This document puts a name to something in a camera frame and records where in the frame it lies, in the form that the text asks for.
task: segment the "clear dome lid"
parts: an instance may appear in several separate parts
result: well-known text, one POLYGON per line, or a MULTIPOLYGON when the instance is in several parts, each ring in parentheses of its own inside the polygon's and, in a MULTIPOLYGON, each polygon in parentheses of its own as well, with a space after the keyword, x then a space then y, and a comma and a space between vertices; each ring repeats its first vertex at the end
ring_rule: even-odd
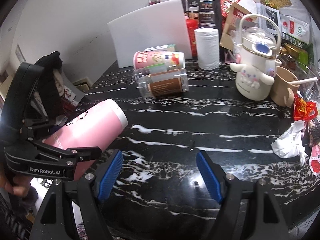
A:
POLYGON ((278 53, 274 36, 261 28, 248 28, 243 34, 242 44, 251 52, 263 57, 275 58, 278 53))

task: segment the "gold lid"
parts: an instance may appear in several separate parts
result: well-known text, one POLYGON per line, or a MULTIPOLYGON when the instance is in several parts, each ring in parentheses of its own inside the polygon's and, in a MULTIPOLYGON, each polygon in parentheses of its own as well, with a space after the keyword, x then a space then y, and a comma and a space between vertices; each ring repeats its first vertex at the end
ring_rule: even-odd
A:
POLYGON ((287 55, 287 50, 284 47, 280 46, 279 54, 287 55))
POLYGON ((284 47, 286 48, 289 55, 291 55, 293 58, 297 59, 299 57, 299 49, 295 46, 285 43, 284 47))

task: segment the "black marble table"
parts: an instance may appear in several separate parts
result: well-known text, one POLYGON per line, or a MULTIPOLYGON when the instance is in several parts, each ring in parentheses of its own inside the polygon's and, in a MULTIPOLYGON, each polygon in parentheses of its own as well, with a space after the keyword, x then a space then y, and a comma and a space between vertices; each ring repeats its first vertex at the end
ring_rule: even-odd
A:
MULTIPOLYGON (((129 122, 109 147, 124 154, 123 170, 102 207, 112 233, 137 240, 204 239, 219 205, 197 169, 199 150, 239 179, 268 179, 289 228, 313 213, 320 204, 319 177, 312 175, 308 161, 301 166, 298 157, 281 159, 270 146, 293 122, 292 109, 270 99, 243 97, 228 65, 205 71, 191 60, 186 69, 189 92, 143 99, 132 67, 118 69, 114 63, 74 113, 112 98, 129 122)), ((105 151, 91 169, 108 154, 105 151)), ((235 239, 245 206, 243 202, 235 239)))

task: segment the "black package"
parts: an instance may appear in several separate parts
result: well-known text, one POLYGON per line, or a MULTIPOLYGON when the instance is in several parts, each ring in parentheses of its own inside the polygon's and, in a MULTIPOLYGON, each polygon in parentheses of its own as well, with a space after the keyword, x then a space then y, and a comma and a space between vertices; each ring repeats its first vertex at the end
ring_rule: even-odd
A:
POLYGON ((220 0, 189 0, 189 18, 198 22, 199 28, 219 30, 222 35, 222 15, 220 0))

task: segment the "beige mug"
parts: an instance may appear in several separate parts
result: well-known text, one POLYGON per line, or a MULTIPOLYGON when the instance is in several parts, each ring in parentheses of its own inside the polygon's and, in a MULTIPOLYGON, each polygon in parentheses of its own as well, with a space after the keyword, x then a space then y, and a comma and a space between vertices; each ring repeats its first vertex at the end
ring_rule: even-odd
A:
POLYGON ((300 85, 291 85, 289 82, 298 79, 291 71, 280 66, 276 68, 275 82, 271 87, 270 97, 277 105, 290 107, 300 85))

